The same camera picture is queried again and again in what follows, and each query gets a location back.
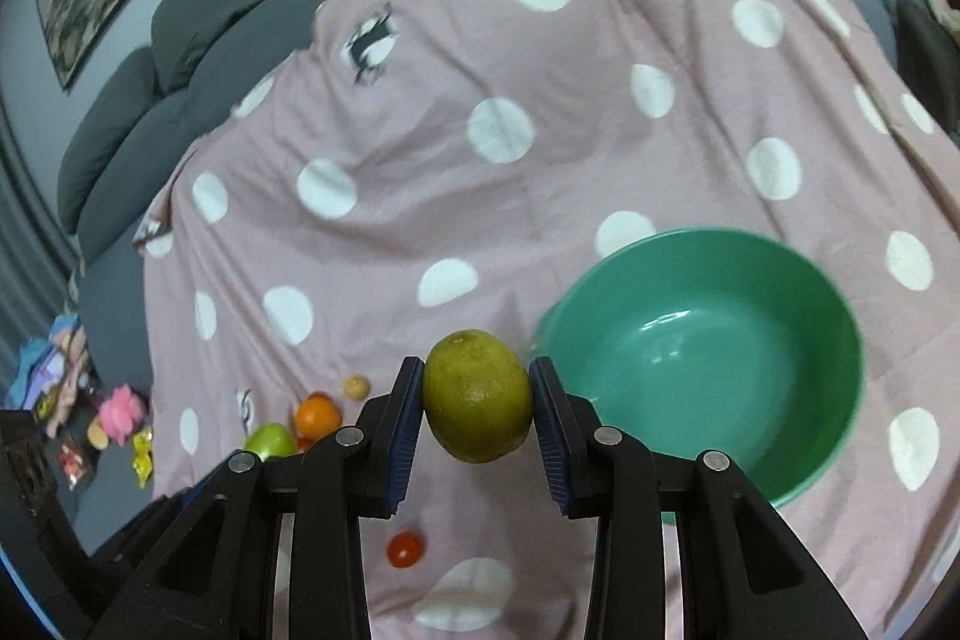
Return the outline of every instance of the snack package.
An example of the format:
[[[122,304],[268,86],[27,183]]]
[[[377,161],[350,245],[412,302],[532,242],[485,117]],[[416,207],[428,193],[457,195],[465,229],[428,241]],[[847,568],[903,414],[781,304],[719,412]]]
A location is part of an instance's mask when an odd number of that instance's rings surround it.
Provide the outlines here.
[[[145,426],[133,434],[133,472],[142,490],[154,474],[154,427]]]
[[[73,437],[66,437],[56,453],[56,464],[66,475],[67,486],[72,491],[78,483],[90,475],[90,462]]]

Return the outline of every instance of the silver screw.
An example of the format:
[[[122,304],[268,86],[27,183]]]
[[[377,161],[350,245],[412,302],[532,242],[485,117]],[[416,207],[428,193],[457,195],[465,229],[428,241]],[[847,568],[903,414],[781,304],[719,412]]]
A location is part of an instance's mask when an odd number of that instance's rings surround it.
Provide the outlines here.
[[[730,457],[720,451],[707,451],[704,453],[704,464],[714,472],[723,472],[730,466]]]
[[[242,473],[251,469],[253,464],[256,464],[256,456],[253,456],[253,453],[250,451],[240,451],[240,453],[234,453],[233,456],[230,457],[227,466],[229,466],[232,472]]]
[[[616,445],[623,439],[623,434],[613,426],[601,426],[593,433],[593,439],[601,445]]]
[[[350,445],[359,445],[363,442],[363,429],[356,426],[344,426],[337,432],[337,442],[346,448]]]

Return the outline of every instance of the yellow candy wrapper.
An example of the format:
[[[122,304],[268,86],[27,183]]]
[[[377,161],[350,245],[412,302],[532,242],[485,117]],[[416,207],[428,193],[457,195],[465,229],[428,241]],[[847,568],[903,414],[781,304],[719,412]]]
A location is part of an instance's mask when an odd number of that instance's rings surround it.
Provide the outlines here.
[[[133,434],[133,472],[142,489],[154,474],[154,427],[145,426]]]

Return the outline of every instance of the green apple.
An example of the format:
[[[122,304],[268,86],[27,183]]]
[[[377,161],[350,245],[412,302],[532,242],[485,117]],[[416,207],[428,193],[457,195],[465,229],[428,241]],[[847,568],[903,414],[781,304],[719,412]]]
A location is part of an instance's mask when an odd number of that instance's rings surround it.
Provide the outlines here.
[[[296,439],[280,423],[268,423],[261,426],[243,446],[245,451],[256,453],[261,461],[268,458],[283,458],[296,453]]]

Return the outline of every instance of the bowl rim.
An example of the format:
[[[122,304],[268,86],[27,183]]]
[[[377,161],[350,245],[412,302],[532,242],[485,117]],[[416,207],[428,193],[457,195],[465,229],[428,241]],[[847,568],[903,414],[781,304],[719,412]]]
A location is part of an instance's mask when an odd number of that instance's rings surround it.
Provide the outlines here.
[[[799,259],[801,263],[805,266],[808,266],[815,275],[817,275],[827,286],[827,288],[836,296],[837,300],[840,303],[840,307],[843,312],[846,313],[848,319],[850,319],[851,325],[853,325],[853,348],[856,352],[856,357],[854,357],[854,370],[856,370],[856,389],[853,392],[853,403],[850,405],[850,410],[848,411],[847,420],[844,424],[842,431],[840,432],[839,437],[837,437],[836,442],[834,442],[832,448],[830,448],[829,453],[824,459],[820,462],[819,466],[816,467],[813,471],[810,472],[803,480],[794,485],[787,491],[784,491],[781,495],[768,499],[769,503],[777,507],[783,507],[791,501],[797,499],[800,494],[803,494],[808,488],[812,487],[815,482],[823,477],[824,472],[833,466],[834,461],[837,460],[837,456],[840,455],[840,452],[847,445],[850,440],[851,434],[853,433],[853,427],[856,426],[856,420],[860,415],[860,409],[863,405],[863,394],[866,386],[865,379],[865,362],[863,355],[863,335],[860,333],[860,326],[857,322],[856,315],[853,312],[853,308],[850,305],[850,302],[847,301],[847,297],[843,295],[842,290],[837,287],[832,279],[827,276],[819,266],[811,261],[807,256],[800,253],[799,250],[794,247],[790,247],[789,244],[783,242],[781,239],[775,239],[773,237],[768,237],[765,234],[758,234],[755,231],[748,231],[746,229],[735,228],[730,226],[685,226],[684,228],[672,229],[670,231],[659,232],[658,234],[651,234],[649,237],[644,237],[643,239],[637,239],[636,242],[631,242],[625,247],[616,252],[611,253],[605,258],[601,259],[598,263],[589,268],[581,277],[568,289],[565,294],[560,297],[560,299],[552,305],[544,316],[541,317],[538,325],[536,325],[536,330],[534,331],[534,347],[530,351],[530,359],[533,360],[534,357],[538,356],[548,356],[539,349],[542,343],[546,342],[547,333],[551,329],[553,323],[556,321],[556,318],[560,312],[560,308],[563,303],[567,302],[568,299],[572,298],[576,292],[582,290],[584,287],[590,284],[590,281],[596,274],[599,273],[600,269],[603,266],[606,266],[608,263],[612,263],[614,259],[628,255],[629,253],[635,252],[638,247],[642,245],[650,244],[650,242],[662,241],[667,238],[675,238],[678,235],[689,235],[689,234],[738,234],[749,239],[757,239],[760,242],[769,244],[772,247],[776,247],[779,250],[784,250],[789,255],[792,255],[794,258]],[[560,378],[560,384],[563,384],[563,378]]]

